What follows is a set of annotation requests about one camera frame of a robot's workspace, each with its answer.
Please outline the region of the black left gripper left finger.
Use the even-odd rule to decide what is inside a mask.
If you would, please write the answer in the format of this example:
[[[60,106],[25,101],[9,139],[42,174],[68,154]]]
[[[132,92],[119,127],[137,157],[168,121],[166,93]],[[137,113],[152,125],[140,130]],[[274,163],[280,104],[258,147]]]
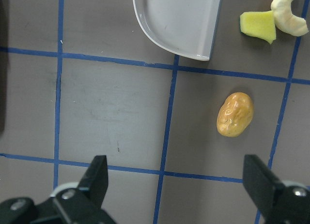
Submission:
[[[105,155],[95,156],[79,182],[59,186],[52,196],[55,211],[97,211],[108,188]]]

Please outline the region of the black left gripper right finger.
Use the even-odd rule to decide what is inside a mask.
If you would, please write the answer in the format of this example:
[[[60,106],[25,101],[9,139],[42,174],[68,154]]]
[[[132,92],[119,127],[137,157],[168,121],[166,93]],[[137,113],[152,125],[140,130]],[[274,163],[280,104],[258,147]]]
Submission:
[[[254,154],[244,156],[243,186],[262,216],[270,216],[284,183]]]

